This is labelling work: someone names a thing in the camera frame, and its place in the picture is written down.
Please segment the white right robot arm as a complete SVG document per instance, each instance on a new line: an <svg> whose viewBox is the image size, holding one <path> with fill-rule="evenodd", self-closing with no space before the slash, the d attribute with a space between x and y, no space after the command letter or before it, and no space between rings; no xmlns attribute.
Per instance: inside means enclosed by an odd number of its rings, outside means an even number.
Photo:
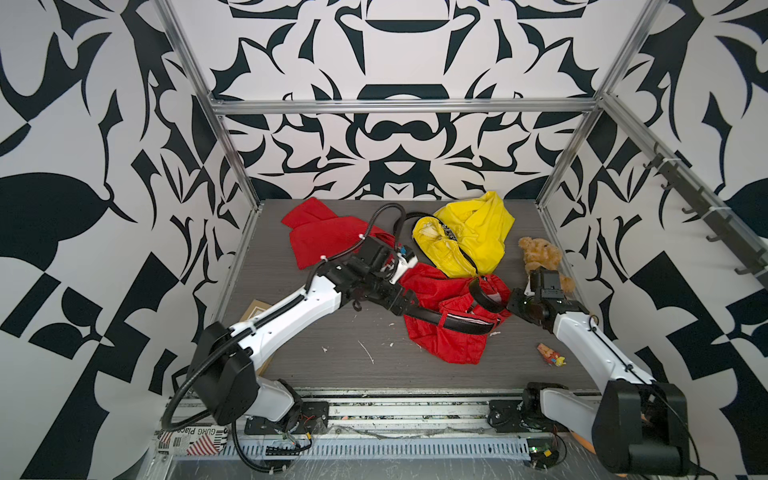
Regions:
<svg viewBox="0 0 768 480"><path fill-rule="evenodd" d="M492 313L507 310L552 333L575 355L601 394L598 402L566 387L529 383L516 418L528 429L562 425L590 444L615 474L699 476L699 452L687 423L687 400L673 384L636 365L603 333L584 305L566 297L560 276L540 267L527 289L514 289L505 303L471 292Z"/></svg>

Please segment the red trousers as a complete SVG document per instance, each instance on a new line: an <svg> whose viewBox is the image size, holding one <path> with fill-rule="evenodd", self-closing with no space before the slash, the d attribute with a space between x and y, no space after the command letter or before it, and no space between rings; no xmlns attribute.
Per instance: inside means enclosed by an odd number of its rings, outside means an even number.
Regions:
<svg viewBox="0 0 768 480"><path fill-rule="evenodd" d="M282 223L291 229L290 243L297 266L303 270L315 265L323 255L330 257L352 247L367 228L359 218L334 213L323 202L310 198L291 210ZM481 277L485 293L501 300L509 299L510 290L495 275ZM490 314L473 305L468 290L470 278L451 279L437 268L418 263L399 280L405 289L413 291L421 307L440 313L473 314L486 320L496 321L499 327L510 316ZM453 364L477 364L485 351L488 335L468 335L404 316L409 338L441 360Z"/></svg>

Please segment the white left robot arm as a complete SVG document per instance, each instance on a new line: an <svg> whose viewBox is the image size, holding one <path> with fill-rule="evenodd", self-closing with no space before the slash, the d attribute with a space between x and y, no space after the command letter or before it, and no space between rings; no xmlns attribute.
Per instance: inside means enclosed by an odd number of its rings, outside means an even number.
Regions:
<svg viewBox="0 0 768 480"><path fill-rule="evenodd" d="M356 244L321 258L301 288L266 311L230 327L206 327L186 379L161 417L162 430L179 431L206 418L231 425L243 416L293 427L300 397L286 382L262 378L258 369L308 326L348 303L370 300L395 314L409 304L399 281L416 266L416 253L372 231L366 228Z"/></svg>

